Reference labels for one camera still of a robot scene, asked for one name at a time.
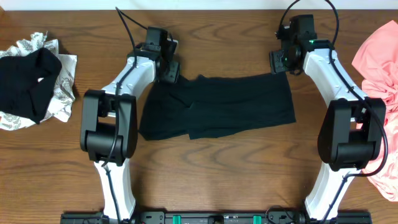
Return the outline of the black shirt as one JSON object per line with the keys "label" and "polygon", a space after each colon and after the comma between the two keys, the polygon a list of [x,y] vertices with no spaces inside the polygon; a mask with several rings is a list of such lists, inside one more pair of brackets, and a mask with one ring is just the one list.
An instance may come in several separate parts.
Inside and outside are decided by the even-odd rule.
{"label": "black shirt", "polygon": [[155,83],[144,105],[139,132],[145,140],[187,134],[220,138],[241,131],[294,123],[295,111],[285,73],[241,78]]}

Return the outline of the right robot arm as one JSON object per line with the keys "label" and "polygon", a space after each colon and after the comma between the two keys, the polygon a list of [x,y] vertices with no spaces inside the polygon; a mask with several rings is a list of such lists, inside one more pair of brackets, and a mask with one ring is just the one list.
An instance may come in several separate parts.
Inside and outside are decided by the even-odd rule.
{"label": "right robot arm", "polygon": [[270,221],[286,223],[371,223],[370,213],[339,211],[355,177],[380,155],[388,141],[383,128],[385,103],[365,94],[338,60],[334,43],[317,37],[313,25],[291,22],[275,33],[281,49],[270,53],[272,72],[304,72],[327,106],[317,139],[321,168],[302,212],[268,212]]}

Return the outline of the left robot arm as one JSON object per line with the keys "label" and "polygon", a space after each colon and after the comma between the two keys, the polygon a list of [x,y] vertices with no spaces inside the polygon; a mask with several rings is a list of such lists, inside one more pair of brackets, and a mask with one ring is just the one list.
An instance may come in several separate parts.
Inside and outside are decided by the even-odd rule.
{"label": "left robot arm", "polygon": [[117,77],[83,97],[80,147],[99,173],[104,195],[103,223],[129,223],[136,199],[129,163],[137,146],[137,100],[155,81],[176,82],[178,41],[147,40],[127,57]]}

